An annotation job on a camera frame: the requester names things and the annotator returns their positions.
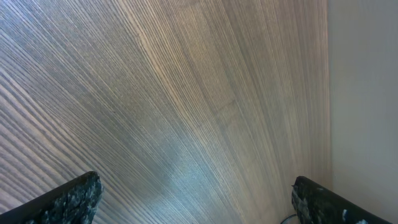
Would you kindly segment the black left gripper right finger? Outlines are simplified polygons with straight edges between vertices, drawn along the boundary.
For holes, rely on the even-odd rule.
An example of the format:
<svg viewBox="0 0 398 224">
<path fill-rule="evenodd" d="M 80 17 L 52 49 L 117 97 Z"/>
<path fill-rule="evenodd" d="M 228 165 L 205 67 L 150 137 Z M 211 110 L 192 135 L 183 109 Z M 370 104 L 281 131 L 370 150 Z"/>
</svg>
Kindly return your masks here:
<svg viewBox="0 0 398 224">
<path fill-rule="evenodd" d="M 390 224 L 304 176 L 295 180 L 292 205 L 300 223 Z"/>
</svg>

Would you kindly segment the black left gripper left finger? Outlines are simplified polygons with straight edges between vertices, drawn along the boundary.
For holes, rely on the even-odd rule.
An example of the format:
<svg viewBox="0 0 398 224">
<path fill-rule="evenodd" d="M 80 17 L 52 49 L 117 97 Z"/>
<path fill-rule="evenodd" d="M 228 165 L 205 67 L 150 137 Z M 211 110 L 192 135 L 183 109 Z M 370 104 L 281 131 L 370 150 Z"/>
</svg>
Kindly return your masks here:
<svg viewBox="0 0 398 224">
<path fill-rule="evenodd" d="M 1 214 L 1 223 L 91 224 L 102 194 L 103 185 L 98 173 L 89 171 Z"/>
</svg>

